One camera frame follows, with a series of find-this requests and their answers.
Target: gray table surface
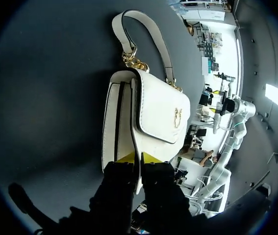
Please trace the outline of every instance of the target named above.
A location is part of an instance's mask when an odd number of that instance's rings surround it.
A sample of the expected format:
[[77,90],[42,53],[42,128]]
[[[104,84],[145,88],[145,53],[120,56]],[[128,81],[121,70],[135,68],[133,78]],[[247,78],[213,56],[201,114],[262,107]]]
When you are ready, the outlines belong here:
[[[23,185],[34,204],[58,220],[69,206],[88,210],[102,180],[106,92],[110,75],[122,69],[111,20],[132,8],[161,28],[194,116],[204,85],[201,55],[165,0],[29,0],[0,36],[0,190],[30,229],[38,226],[8,197],[10,183]],[[138,57],[163,78],[147,31],[133,19],[126,27]],[[141,191],[134,206],[143,199]]]

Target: person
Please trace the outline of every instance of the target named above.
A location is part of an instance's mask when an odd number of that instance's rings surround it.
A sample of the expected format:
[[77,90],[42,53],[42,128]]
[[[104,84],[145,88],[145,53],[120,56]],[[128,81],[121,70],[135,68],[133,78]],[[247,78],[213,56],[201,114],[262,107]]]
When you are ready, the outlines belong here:
[[214,164],[214,161],[217,162],[216,158],[213,159],[214,150],[205,151],[199,149],[198,146],[193,145],[191,148],[187,149],[187,146],[184,146],[178,153],[180,157],[187,158],[190,160],[193,160],[194,162],[198,163],[202,167],[208,167],[211,168]]

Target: ceiling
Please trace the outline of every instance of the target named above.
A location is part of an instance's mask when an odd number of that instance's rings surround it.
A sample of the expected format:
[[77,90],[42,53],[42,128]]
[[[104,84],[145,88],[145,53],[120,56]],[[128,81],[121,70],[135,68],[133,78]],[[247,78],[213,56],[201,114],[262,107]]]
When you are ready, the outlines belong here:
[[[247,122],[248,133],[229,162],[230,202],[264,176],[272,197],[278,191],[278,106],[265,97],[264,89],[267,83],[278,87],[278,20],[256,1],[240,0],[234,6],[243,49],[242,99],[253,102],[260,115]],[[277,154],[269,161],[273,153]]]

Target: gold chain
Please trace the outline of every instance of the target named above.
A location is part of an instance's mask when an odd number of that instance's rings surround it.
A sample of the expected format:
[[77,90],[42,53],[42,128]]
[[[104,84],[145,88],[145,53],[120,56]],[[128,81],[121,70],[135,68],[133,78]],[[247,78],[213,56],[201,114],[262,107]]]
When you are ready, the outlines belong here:
[[122,54],[123,62],[127,67],[143,70],[149,73],[150,72],[149,66],[147,65],[147,63],[144,63],[135,57],[136,52],[137,52],[137,47],[134,47],[132,53],[123,52]]
[[[136,53],[137,53],[137,47],[133,48],[132,53],[125,53],[125,52],[123,52],[122,59],[123,59],[124,64],[128,68],[139,69],[139,70],[143,70],[143,71],[149,73],[150,72],[150,68],[149,68],[148,64],[144,63],[144,62],[140,61],[138,58],[136,58],[135,57]],[[182,88],[181,87],[177,87],[175,85],[176,79],[174,79],[174,82],[168,81],[168,79],[166,79],[166,83],[168,85],[172,86],[173,88],[175,88],[176,90],[182,92]]]

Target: white leather strap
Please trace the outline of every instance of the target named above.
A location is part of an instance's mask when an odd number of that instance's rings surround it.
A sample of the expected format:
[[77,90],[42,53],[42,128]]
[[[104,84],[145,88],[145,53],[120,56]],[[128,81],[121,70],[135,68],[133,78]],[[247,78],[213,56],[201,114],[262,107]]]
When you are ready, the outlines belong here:
[[136,19],[137,21],[141,22],[149,31],[150,35],[152,36],[154,43],[162,57],[166,78],[169,82],[174,83],[174,74],[173,74],[173,65],[170,59],[168,49],[166,47],[163,35],[157,26],[157,24],[146,14],[138,10],[128,10],[124,11],[123,13],[117,15],[112,21],[112,27],[114,33],[118,40],[121,42],[123,50],[127,54],[131,54],[133,50],[136,48],[135,43],[128,35],[126,29],[123,25],[124,17],[131,17]]

